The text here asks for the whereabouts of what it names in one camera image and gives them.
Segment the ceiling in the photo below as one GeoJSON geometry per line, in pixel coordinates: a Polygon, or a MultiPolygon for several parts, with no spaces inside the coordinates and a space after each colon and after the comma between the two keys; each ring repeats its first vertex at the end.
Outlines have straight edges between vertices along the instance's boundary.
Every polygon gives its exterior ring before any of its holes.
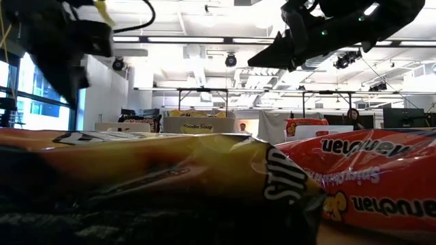
{"type": "MultiPolygon", "coordinates": [[[[116,22],[116,29],[140,25],[151,17],[142,0],[106,0],[108,12],[116,22]]],[[[261,0],[247,5],[250,0],[154,0],[151,4],[157,13],[156,21],[145,29],[123,35],[165,36],[214,36],[214,37],[274,37],[285,29],[280,18],[284,0],[261,0]]],[[[79,11],[81,17],[102,21],[93,8],[79,11]]],[[[426,0],[420,15],[391,39],[436,40],[436,0],[426,0]]],[[[436,48],[374,48],[363,55],[363,60],[337,70],[332,64],[335,55],[322,59],[313,71],[281,72],[247,67],[247,60],[265,46],[202,45],[206,55],[200,62],[184,59],[186,44],[116,44],[117,49],[146,49],[147,61],[154,72],[158,86],[196,86],[198,67],[204,72],[206,86],[233,86],[235,88],[262,88],[271,78],[278,78],[273,88],[296,89],[304,85],[307,90],[358,89],[367,91],[369,86],[387,78],[395,90],[402,89],[403,76],[421,64],[436,62],[436,48]],[[227,53],[234,53],[237,65],[225,66],[227,53]]]]}

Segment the yellow tag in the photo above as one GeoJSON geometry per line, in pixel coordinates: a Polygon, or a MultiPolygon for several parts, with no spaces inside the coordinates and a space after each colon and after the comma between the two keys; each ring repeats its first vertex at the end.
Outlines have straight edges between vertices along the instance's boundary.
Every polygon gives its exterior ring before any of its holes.
{"type": "Polygon", "coordinates": [[[111,27],[115,26],[115,22],[111,19],[107,12],[106,8],[106,2],[105,1],[95,1],[94,6],[97,8],[98,12],[100,13],[100,16],[104,19],[104,21],[110,25],[111,27]]]}

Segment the monitor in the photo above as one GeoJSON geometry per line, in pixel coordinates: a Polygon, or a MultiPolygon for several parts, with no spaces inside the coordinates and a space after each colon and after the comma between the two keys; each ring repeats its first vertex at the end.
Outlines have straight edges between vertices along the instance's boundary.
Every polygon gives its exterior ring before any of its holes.
{"type": "Polygon", "coordinates": [[[384,108],[383,123],[385,129],[428,127],[424,109],[384,108]]]}

